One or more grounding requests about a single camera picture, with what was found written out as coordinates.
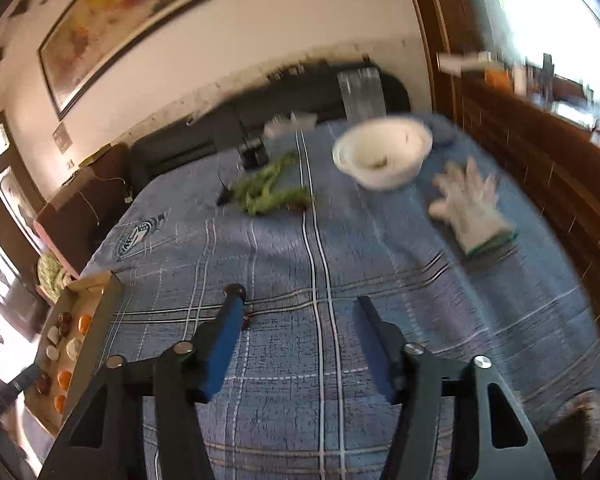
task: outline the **black headboard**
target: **black headboard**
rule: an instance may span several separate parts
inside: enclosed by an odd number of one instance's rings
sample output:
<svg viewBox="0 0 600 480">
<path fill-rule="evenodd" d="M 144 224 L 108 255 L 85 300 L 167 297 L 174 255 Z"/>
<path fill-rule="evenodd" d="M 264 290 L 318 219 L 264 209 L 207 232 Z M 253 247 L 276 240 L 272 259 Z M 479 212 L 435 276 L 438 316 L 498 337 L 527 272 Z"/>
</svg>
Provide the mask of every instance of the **black headboard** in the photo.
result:
<svg viewBox="0 0 600 480">
<path fill-rule="evenodd" d="M 160 174 L 260 136 L 278 114 L 312 112 L 318 114 L 318 122 L 346 117 L 337 75 L 370 66 L 375 65 L 363 61 L 304 67 L 298 75 L 232 97 L 193 123 L 184 118 L 142 137 L 130 150 L 134 191 Z M 382 71 L 380 79 L 387 113 L 409 112 L 409 95 L 402 83 Z"/>
</svg>

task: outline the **silver bolt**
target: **silver bolt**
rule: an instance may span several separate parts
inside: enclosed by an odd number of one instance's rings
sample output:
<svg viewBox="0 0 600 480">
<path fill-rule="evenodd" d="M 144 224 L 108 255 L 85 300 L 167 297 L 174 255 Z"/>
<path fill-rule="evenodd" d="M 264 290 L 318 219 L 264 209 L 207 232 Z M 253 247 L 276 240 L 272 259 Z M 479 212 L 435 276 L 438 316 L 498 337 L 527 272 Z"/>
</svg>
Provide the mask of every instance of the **silver bolt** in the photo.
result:
<svg viewBox="0 0 600 480">
<path fill-rule="evenodd" d="M 188 354 L 189 352 L 191 352 L 193 350 L 193 345 L 191 343 L 191 341 L 180 341 L 178 343 L 176 343 L 175 345 L 173 345 L 173 351 L 176 352 L 176 354 Z"/>
<path fill-rule="evenodd" d="M 107 359 L 107 368 L 120 368 L 125 363 L 125 358 L 122 355 L 112 355 Z"/>
<path fill-rule="evenodd" d="M 486 355 L 477 355 L 474 357 L 474 365 L 478 368 L 491 368 L 491 359 L 489 359 Z"/>
<path fill-rule="evenodd" d="M 420 343 L 407 343 L 402 347 L 402 349 L 404 350 L 405 354 L 409 355 L 422 355 L 425 352 L 424 346 L 422 346 Z"/>
</svg>

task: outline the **green toy dinosaur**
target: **green toy dinosaur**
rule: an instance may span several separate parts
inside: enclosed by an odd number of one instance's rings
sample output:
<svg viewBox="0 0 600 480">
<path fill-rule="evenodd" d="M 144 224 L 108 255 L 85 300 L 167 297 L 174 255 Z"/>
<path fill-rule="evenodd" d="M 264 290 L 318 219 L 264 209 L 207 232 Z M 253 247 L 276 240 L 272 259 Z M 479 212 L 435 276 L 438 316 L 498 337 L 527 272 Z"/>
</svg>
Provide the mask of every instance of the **green toy dinosaur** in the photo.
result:
<svg viewBox="0 0 600 480">
<path fill-rule="evenodd" d="M 287 152 L 259 172 L 245 177 L 228 188 L 229 195 L 222 202 L 236 202 L 249 215 L 264 215 L 284 206 L 306 209 L 311 196 L 304 187 L 272 190 L 282 171 L 298 160 L 294 152 Z"/>
</svg>

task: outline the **box of fruit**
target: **box of fruit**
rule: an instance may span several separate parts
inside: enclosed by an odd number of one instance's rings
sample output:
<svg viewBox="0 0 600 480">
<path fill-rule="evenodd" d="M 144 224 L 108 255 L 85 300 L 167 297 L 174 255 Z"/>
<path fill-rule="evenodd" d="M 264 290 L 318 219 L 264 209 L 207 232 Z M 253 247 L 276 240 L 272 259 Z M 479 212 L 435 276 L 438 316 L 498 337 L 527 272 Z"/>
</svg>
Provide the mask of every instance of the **box of fruit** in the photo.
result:
<svg viewBox="0 0 600 480">
<path fill-rule="evenodd" d="M 24 402 L 53 436 L 100 365 L 111 317 L 122 302 L 122 288 L 112 272 L 71 282 L 46 320 L 36 353 L 45 373 L 25 391 Z"/>
</svg>

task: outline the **bed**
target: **bed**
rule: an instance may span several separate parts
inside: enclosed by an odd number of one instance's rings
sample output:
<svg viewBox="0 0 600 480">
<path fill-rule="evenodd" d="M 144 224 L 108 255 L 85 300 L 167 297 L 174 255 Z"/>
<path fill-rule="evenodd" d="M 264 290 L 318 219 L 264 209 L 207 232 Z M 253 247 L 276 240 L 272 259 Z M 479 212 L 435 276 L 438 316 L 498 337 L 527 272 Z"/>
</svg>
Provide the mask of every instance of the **bed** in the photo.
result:
<svg viewBox="0 0 600 480">
<path fill-rule="evenodd" d="M 540 432 L 569 411 L 600 409 L 600 341 L 589 300 L 552 232 L 515 183 L 445 118 L 417 115 L 434 148 L 416 181 L 376 193 L 331 161 L 347 125 L 267 143 L 298 164 L 281 185 L 305 185 L 302 216 L 250 218 L 216 207 L 218 175 L 239 173 L 228 150 L 153 179 L 93 255 L 83 274 L 111 269 L 126 285 L 102 358 L 157 355 L 212 318 L 229 282 L 248 292 L 225 384 L 199 406 L 216 478 L 376 478 L 397 409 L 376 392 L 352 329 L 351 307 L 370 296 L 384 320 L 435 354 L 489 355 Z M 474 156 L 495 173 L 500 208 L 520 231 L 509 245 L 467 259 L 452 232 L 432 222 L 433 174 Z M 443 478 L 451 410 L 443 410 L 436 477 Z M 589 441 L 589 453 L 600 442 Z M 151 400 L 144 420 L 147 468 L 159 478 Z"/>
</svg>

